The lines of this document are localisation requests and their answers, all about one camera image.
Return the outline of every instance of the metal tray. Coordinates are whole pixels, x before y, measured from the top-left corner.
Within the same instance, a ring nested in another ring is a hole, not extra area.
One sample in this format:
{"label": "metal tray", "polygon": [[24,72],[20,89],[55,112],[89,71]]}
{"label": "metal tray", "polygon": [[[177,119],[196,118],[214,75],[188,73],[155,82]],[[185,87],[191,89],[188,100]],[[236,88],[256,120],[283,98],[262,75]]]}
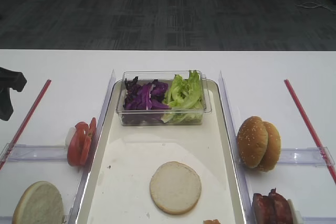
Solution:
{"label": "metal tray", "polygon": [[[212,113],[202,125],[122,126],[114,86],[77,223],[243,223],[243,211],[219,89],[207,80]],[[189,213],[171,216],[155,207],[149,182],[165,162],[190,165],[202,193]]]}

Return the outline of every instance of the red stick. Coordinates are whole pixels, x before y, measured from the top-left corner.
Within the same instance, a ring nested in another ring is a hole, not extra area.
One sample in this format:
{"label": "red stick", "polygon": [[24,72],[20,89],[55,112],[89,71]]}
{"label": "red stick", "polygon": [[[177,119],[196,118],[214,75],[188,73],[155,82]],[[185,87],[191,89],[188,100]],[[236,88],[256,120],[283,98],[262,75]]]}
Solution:
{"label": "red stick", "polygon": [[[294,92],[294,89],[292,87],[292,85],[290,84],[289,80],[286,79],[284,80],[285,84],[286,84],[286,87],[290,93],[290,95],[292,96],[295,104],[296,104],[296,107],[298,107],[299,111],[300,111],[300,114],[311,134],[311,136],[313,137],[314,141],[315,141],[315,144],[318,148],[321,149],[321,155],[323,157],[323,159],[325,160],[325,163],[326,164],[331,164],[330,160],[329,160],[329,157],[328,155],[325,153],[324,149],[323,149],[323,145],[321,143],[321,140],[319,139],[319,137],[317,136],[317,133],[316,131],[314,130],[314,127],[313,125],[311,124],[306,112],[304,111],[300,101],[299,101],[299,98],[296,96],[295,92]],[[331,177],[333,178],[334,182],[336,183],[336,171],[335,171],[335,167],[334,166],[330,166],[328,165],[327,166],[330,174],[331,174]]]}
{"label": "red stick", "polygon": [[44,84],[43,88],[40,91],[40,94],[38,94],[35,102],[33,103],[33,105],[31,106],[30,110],[28,111],[26,117],[24,118],[22,124],[20,125],[19,129],[17,130],[16,134],[14,135],[11,143],[9,144],[9,147],[6,151],[6,154],[4,155],[4,160],[1,161],[0,163],[0,170],[1,168],[4,166],[8,156],[10,155],[10,153],[12,152],[16,142],[18,141],[18,139],[20,138],[23,130],[25,129],[27,123],[29,122],[29,119],[31,118],[33,112],[35,111],[36,107],[38,106],[38,104],[40,103],[42,97],[44,96],[44,94],[46,93],[49,85],[51,83],[51,80],[47,80],[46,83]]}

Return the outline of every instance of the white table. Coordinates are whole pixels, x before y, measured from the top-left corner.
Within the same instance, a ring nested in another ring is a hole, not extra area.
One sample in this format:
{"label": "white table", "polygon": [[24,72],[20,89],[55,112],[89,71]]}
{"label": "white table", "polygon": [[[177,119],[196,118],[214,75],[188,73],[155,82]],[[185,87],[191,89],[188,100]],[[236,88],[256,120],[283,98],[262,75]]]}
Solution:
{"label": "white table", "polygon": [[28,81],[22,93],[11,91],[14,113],[0,121],[1,150],[47,79],[52,83],[19,143],[62,145],[69,127],[98,118],[113,69],[117,80],[124,71],[197,69],[217,83],[222,71],[236,128],[258,115],[277,126],[283,147],[315,147],[283,82],[288,78],[336,157],[336,52],[0,50],[0,66],[23,72]]}

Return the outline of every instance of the cable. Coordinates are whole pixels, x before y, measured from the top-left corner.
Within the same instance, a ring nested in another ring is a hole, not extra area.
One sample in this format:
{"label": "cable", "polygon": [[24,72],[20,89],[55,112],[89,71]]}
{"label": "cable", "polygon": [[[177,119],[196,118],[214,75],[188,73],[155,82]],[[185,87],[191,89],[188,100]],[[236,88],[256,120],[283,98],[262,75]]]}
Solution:
{"label": "cable", "polygon": [[315,9],[315,8],[322,7],[322,8],[329,10],[332,14],[336,14],[336,9],[331,9],[328,5],[325,5],[319,0],[295,0],[295,1],[297,2],[295,5],[298,7],[302,7],[306,9]]}

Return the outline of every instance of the clear plastic container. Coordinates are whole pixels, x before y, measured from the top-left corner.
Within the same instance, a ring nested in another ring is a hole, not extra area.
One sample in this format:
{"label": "clear plastic container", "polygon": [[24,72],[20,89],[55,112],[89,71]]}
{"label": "clear plastic container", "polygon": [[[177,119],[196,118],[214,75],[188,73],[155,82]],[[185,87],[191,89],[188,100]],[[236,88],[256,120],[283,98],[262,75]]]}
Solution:
{"label": "clear plastic container", "polygon": [[137,84],[144,85],[154,80],[168,84],[169,91],[176,74],[182,78],[189,78],[189,71],[153,71],[153,72],[124,72],[120,89],[116,112],[119,115],[122,125],[195,125],[202,124],[203,114],[212,111],[209,101],[209,91],[207,88],[206,77],[197,71],[202,89],[200,109],[179,109],[168,110],[126,110],[124,102],[127,94],[125,82],[132,81],[138,77]]}

